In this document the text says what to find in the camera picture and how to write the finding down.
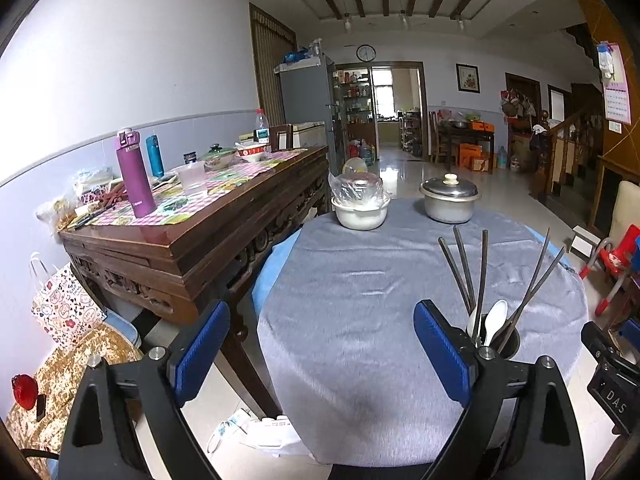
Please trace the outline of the dark metal utensil holder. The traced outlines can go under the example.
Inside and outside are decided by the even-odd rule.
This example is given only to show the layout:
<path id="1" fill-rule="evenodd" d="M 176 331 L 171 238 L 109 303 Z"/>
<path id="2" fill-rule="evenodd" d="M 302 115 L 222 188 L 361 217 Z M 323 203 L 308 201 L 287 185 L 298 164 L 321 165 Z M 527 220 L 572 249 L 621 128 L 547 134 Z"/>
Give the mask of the dark metal utensil holder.
<path id="1" fill-rule="evenodd" d="M 485 320 L 487 315 L 484 314 L 480 318 L 480 336 L 478 336 L 478 345 L 483 347 L 486 339 L 486 326 Z M 495 352 L 498 353 L 503 359 L 511 359 L 516 355 L 518 349 L 520 348 L 521 338 L 520 333 L 516 328 L 514 328 L 509 338 L 506 338 L 506 333 L 509 330 L 508 323 L 503 324 L 492 337 L 491 342 L 489 344 L 490 348 L 493 348 Z"/>

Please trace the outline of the gold patterned cloth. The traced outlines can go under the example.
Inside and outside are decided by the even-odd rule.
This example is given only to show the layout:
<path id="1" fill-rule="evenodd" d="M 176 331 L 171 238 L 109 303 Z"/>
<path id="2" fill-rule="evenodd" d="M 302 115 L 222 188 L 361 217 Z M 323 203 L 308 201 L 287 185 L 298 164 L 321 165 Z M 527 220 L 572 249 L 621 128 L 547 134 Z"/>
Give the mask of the gold patterned cloth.
<path id="1" fill-rule="evenodd" d="M 37 420 L 36 409 L 14 404 L 6 416 L 6 429 L 19 448 L 60 452 L 66 422 L 76 391 L 93 354 L 108 364 L 140 360 L 141 352 L 118 330 L 99 325 L 73 349 L 56 348 L 36 371 L 35 381 L 46 399 L 46 414 Z"/>

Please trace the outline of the red plastic child chair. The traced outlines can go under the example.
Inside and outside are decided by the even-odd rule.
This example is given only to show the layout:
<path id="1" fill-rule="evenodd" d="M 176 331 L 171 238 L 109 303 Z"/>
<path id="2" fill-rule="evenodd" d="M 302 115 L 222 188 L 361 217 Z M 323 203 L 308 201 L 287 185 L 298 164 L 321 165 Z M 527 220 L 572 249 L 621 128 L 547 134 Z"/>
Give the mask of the red plastic child chair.
<path id="1" fill-rule="evenodd" d="M 614 245 L 611 237 L 605 237 L 597 244 L 592 252 L 588 263 L 579 272 L 579 277 L 584 280 L 594 265 L 601 261 L 605 273 L 612 278 L 615 283 L 608 296 L 603 298 L 594 311 L 595 316 L 602 315 L 611 301 L 622 288 L 624 281 L 632 274 L 639 272 L 639 228 L 634 224 L 628 226 L 626 233 L 617 246 Z"/>

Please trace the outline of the patterned paper gift bag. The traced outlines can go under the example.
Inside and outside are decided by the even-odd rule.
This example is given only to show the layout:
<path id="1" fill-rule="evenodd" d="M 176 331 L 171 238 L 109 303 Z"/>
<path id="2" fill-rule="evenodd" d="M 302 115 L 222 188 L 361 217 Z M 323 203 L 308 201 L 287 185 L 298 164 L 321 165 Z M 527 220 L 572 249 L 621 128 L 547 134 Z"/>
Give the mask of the patterned paper gift bag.
<path id="1" fill-rule="evenodd" d="M 58 348 L 75 348 L 106 319 L 105 312 L 76 278 L 70 262 L 50 271 L 38 252 L 29 258 L 29 271 L 35 283 L 32 315 Z"/>

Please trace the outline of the dark wooden sideboard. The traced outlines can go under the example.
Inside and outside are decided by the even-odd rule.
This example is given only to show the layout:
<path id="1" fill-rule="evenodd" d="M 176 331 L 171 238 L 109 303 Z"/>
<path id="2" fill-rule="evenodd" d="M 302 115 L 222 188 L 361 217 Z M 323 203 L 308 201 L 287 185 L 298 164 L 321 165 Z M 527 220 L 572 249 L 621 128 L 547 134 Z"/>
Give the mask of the dark wooden sideboard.
<path id="1" fill-rule="evenodd" d="M 214 300 L 231 311 L 219 370 L 256 414 L 281 409 L 247 356 L 240 301 L 271 249 L 309 211 L 330 208 L 326 148 L 307 148 L 170 226 L 83 226 L 61 234 L 74 268 L 88 282 L 176 325 L 198 319 Z"/>

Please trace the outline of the blue table cloth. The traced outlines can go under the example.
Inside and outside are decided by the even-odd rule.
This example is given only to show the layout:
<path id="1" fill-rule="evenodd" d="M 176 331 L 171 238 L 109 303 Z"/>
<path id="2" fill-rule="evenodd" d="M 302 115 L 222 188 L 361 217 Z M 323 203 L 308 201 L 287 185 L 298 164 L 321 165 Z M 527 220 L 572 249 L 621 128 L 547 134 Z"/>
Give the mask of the blue table cloth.
<path id="1" fill-rule="evenodd" d="M 271 254 L 266 259 L 262 270 L 260 270 L 252 290 L 252 303 L 256 318 L 260 317 L 262 308 L 265 305 L 273 285 L 276 284 L 299 234 L 300 232 L 297 231 L 283 242 L 274 245 Z"/>

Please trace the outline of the clear plastic container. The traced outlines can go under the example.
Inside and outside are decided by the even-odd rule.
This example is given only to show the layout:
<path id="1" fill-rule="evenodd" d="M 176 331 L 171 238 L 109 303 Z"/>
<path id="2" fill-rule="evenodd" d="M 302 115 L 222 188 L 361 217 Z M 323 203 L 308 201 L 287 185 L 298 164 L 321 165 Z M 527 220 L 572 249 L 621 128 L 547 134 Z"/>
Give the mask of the clear plastic container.
<path id="1" fill-rule="evenodd" d="M 180 180 L 183 193 L 187 196 L 207 192 L 207 180 L 204 162 L 196 160 L 175 169 Z"/>

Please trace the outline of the white bowl with plastic bag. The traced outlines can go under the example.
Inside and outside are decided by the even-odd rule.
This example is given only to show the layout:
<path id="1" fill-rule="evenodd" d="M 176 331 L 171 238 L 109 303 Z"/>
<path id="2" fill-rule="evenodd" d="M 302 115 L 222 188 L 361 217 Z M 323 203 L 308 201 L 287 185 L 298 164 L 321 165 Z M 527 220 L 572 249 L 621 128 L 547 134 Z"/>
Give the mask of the white bowl with plastic bag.
<path id="1" fill-rule="evenodd" d="M 331 204 L 337 220 L 346 229 L 372 231 L 384 223 L 390 194 L 384 190 L 382 179 L 370 172 L 329 174 Z"/>

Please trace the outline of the purple thermos bottle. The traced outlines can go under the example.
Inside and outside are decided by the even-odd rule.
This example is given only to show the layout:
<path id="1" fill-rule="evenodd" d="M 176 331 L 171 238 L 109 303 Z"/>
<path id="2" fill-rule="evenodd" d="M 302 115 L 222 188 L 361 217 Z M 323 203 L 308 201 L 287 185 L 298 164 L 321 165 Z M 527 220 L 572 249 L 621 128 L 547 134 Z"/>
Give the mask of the purple thermos bottle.
<path id="1" fill-rule="evenodd" d="M 152 214 L 156 203 L 142 159 L 140 133 L 130 128 L 119 130 L 116 136 L 116 157 L 134 216 L 143 218 Z"/>

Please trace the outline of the teal thermos bottle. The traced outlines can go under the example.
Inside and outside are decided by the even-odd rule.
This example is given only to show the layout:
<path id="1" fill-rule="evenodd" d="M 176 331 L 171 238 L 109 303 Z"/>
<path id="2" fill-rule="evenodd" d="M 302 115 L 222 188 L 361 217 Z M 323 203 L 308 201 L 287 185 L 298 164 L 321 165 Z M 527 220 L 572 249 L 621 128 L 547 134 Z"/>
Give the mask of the teal thermos bottle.
<path id="1" fill-rule="evenodd" d="M 158 143 L 157 136 L 152 134 L 145 139 L 146 150 L 148 151 L 148 157 L 152 176 L 157 179 L 162 178 L 165 174 L 164 165 L 162 161 L 162 154 L 160 154 L 160 144 Z"/>

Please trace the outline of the red white bowl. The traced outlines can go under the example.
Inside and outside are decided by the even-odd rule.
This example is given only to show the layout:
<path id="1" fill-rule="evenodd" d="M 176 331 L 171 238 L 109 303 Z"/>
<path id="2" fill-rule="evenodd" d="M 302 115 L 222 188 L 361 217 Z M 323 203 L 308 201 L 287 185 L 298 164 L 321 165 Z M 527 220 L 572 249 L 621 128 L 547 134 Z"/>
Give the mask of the red white bowl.
<path id="1" fill-rule="evenodd" d="M 239 158 L 244 162 L 260 162 L 270 153 L 270 145 L 268 143 L 255 141 L 238 142 L 235 147 Z"/>

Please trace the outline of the clear water bottle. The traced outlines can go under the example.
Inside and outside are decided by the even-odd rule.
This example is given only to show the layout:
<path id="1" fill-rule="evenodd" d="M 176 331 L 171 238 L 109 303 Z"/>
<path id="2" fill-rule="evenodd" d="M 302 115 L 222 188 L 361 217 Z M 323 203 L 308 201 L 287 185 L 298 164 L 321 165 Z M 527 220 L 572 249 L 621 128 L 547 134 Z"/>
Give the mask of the clear water bottle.
<path id="1" fill-rule="evenodd" d="M 262 108 L 256 110 L 254 141 L 267 144 L 270 140 L 270 125 L 268 118 Z"/>

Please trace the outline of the white chest freezer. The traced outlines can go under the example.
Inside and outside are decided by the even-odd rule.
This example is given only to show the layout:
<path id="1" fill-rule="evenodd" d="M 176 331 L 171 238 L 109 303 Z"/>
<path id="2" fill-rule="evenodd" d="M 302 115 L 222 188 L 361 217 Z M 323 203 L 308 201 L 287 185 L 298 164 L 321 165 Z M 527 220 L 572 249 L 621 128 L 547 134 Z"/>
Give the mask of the white chest freezer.
<path id="1" fill-rule="evenodd" d="M 293 125 L 293 148 L 326 146 L 324 122 L 301 122 Z"/>

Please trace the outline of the wall calendar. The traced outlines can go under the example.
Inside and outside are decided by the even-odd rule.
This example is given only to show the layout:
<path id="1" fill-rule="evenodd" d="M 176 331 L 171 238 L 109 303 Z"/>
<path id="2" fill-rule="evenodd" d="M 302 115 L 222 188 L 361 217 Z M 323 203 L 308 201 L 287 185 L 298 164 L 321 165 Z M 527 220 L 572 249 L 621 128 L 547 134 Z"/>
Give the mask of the wall calendar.
<path id="1" fill-rule="evenodd" d="M 631 106 L 622 50 L 614 42 L 597 44 L 605 118 L 631 125 Z"/>

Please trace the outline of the round wall clock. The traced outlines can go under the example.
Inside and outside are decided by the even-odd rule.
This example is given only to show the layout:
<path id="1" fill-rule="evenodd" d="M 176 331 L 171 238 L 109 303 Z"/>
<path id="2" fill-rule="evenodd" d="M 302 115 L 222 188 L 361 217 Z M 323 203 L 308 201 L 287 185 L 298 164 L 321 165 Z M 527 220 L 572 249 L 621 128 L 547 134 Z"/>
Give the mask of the round wall clock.
<path id="1" fill-rule="evenodd" d="M 360 44 L 356 49 L 356 57 L 360 62 L 372 63 L 376 59 L 376 50 L 370 44 Z"/>

